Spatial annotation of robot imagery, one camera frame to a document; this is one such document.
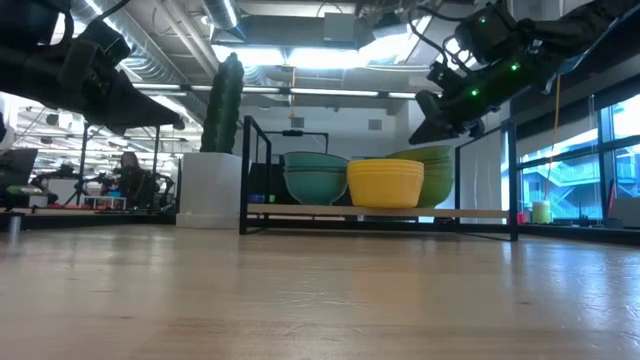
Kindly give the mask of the lime green cup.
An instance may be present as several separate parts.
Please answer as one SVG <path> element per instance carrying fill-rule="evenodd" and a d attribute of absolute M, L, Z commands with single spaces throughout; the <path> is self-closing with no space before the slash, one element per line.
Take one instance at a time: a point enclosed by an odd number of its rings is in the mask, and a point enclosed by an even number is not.
<path fill-rule="evenodd" d="M 534 224 L 549 224 L 552 222 L 551 203 L 549 200 L 532 203 L 532 222 Z"/>

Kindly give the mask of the green cactus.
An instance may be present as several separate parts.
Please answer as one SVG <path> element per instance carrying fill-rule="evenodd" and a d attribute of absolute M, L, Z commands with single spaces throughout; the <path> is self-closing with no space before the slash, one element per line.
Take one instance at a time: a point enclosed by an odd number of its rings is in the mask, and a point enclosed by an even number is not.
<path fill-rule="evenodd" d="M 200 151 L 231 154 L 238 129 L 244 67 L 235 52 L 220 65 L 209 93 Z"/>

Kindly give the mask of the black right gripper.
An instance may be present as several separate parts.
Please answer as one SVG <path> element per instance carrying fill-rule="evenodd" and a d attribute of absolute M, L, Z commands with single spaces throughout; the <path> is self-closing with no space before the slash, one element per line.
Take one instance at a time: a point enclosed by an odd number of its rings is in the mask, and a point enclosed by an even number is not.
<path fill-rule="evenodd" d="M 461 75 L 442 62 L 431 65 L 428 79 L 441 88 L 416 93 L 425 117 L 409 137 L 411 145 L 450 140 L 467 133 L 485 114 L 531 86 L 542 86 L 560 67 L 560 57 L 538 47 L 521 47 L 509 57 Z"/>

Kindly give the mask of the white hexagonal plant pot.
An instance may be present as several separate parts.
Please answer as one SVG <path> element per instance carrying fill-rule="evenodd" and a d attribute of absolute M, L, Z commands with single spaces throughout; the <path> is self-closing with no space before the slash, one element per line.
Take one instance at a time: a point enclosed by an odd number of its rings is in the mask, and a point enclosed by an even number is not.
<path fill-rule="evenodd" d="M 183 156 L 181 170 L 176 225 L 237 230 L 242 158 L 226 153 L 192 152 Z"/>

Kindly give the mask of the black background rig frame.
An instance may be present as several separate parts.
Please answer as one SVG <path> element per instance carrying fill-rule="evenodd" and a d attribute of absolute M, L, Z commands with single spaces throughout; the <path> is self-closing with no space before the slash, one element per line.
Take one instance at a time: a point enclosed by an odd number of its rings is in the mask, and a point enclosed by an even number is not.
<path fill-rule="evenodd" d="M 316 140 L 316 137 L 322 137 L 324 139 L 324 153 L 329 153 L 329 139 L 330 135 L 326 132 L 307 132 L 302 130 L 281 130 L 281 131 L 263 131 L 263 134 L 267 137 L 268 140 L 271 140 L 272 136 L 281 136 L 281 137 L 312 137 Z"/>
<path fill-rule="evenodd" d="M 153 150 L 153 164 L 152 164 L 152 170 L 149 172 L 150 178 L 152 180 L 154 180 L 156 178 L 156 176 L 158 175 L 157 170 L 158 170 L 158 156 L 159 156 L 159 149 L 160 149 L 160 144 L 161 144 L 161 127 L 160 126 L 155 126 L 154 127 L 154 135 L 151 135 L 149 130 L 146 127 L 143 127 L 142 130 L 144 132 L 147 133 L 147 136 L 154 141 L 154 150 Z M 144 140 L 144 137 L 141 136 L 128 136 L 128 135 L 116 135 L 112 132 L 108 132 L 107 130 L 104 130 L 103 127 L 98 127 L 94 130 L 90 129 L 90 125 L 88 123 L 84 124 L 84 130 L 83 130 L 83 134 L 82 134 L 82 147 L 81 147 L 81 151 L 80 151 L 80 165 L 79 165 L 79 174 L 78 174 L 78 181 L 75 185 L 75 193 L 67 200 L 67 202 L 65 203 L 65 205 L 68 205 L 72 200 L 75 201 L 75 204 L 77 206 L 81 205 L 81 202 L 84 200 L 85 197 L 89 196 L 89 193 L 86 191 L 86 184 L 89 182 L 95 182 L 97 181 L 98 183 L 100 183 L 102 180 L 105 180 L 107 178 L 107 176 L 104 173 L 100 173 L 96 178 L 92 178 L 92 179 L 88 179 L 85 177 L 85 165 L 86 165 L 86 158 L 87 158 L 87 145 L 90 141 L 92 141 L 93 139 L 96 140 L 105 140 L 105 141 L 110 141 L 111 139 L 116 139 L 116 140 L 127 140 L 127 141 L 135 141 L 135 143 L 132 144 L 133 147 L 135 147 L 136 149 L 140 150 L 146 150 L 146 148 L 140 144 L 138 144 L 138 141 L 142 141 Z"/>

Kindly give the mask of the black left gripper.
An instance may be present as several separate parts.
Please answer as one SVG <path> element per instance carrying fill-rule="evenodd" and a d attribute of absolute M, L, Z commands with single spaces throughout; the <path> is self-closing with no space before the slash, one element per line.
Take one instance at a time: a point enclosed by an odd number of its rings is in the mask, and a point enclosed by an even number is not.
<path fill-rule="evenodd" d="M 128 129 L 171 125 L 186 127 L 180 115 L 136 89 L 126 74 L 101 61 L 97 47 L 70 47 L 56 76 L 55 106 L 74 110 L 89 121 Z"/>

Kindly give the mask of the white low table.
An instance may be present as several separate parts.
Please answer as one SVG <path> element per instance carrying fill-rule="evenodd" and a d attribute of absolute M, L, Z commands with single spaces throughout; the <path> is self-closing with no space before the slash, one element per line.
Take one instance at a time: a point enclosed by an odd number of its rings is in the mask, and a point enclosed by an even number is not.
<path fill-rule="evenodd" d="M 81 205 L 91 210 L 122 211 L 127 208 L 127 199 L 113 196 L 84 196 L 81 199 Z"/>

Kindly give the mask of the person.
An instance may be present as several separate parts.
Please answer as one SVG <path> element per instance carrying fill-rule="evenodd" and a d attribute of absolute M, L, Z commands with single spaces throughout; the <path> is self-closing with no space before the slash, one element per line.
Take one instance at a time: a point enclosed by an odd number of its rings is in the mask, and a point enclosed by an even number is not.
<path fill-rule="evenodd" d="M 134 152 L 124 152 L 120 157 L 117 189 L 127 199 L 128 208 L 148 208 L 153 200 L 155 181 L 152 173 L 143 169 Z"/>

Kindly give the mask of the grey box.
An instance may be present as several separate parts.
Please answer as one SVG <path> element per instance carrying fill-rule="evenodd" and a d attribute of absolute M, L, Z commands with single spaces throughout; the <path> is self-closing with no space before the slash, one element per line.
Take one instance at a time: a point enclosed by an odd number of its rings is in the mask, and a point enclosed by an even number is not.
<path fill-rule="evenodd" d="M 640 197 L 614 198 L 605 226 L 614 229 L 640 229 Z"/>

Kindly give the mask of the silver ribbed duct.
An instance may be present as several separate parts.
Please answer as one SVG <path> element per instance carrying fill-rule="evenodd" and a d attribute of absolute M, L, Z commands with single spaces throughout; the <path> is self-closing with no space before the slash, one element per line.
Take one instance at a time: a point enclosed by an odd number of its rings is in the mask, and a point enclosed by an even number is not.
<path fill-rule="evenodd" d="M 71 0 L 71 13 L 75 20 L 89 25 L 100 15 L 105 15 L 103 22 L 124 36 L 132 53 L 120 63 L 120 66 L 132 72 L 143 81 L 157 83 L 184 83 L 187 76 L 161 50 L 150 33 L 134 18 L 128 5 L 138 0 Z M 197 50 L 197 33 L 189 38 L 180 27 L 180 17 L 184 13 L 174 15 L 177 10 L 173 0 L 140 0 L 145 8 L 156 11 L 165 20 L 173 32 L 181 39 L 182 44 L 191 52 L 199 67 L 210 79 L 217 70 L 217 61 L 209 60 L 201 50 Z"/>

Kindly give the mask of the long ceiling light bar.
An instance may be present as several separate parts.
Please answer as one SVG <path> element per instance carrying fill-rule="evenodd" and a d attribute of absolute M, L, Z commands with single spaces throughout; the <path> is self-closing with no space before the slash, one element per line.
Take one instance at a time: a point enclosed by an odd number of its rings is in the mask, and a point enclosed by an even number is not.
<path fill-rule="evenodd" d="M 163 83 L 134 83 L 133 86 L 136 89 L 141 91 L 160 91 L 160 92 L 171 92 L 171 93 L 204 92 L 212 89 L 211 85 L 163 84 Z M 259 94 L 259 95 L 309 95 L 309 96 L 380 98 L 380 99 L 393 99 L 393 100 L 414 100 L 415 99 L 415 94 L 412 92 L 300 88 L 300 87 L 245 86 L 243 88 L 243 93 Z"/>

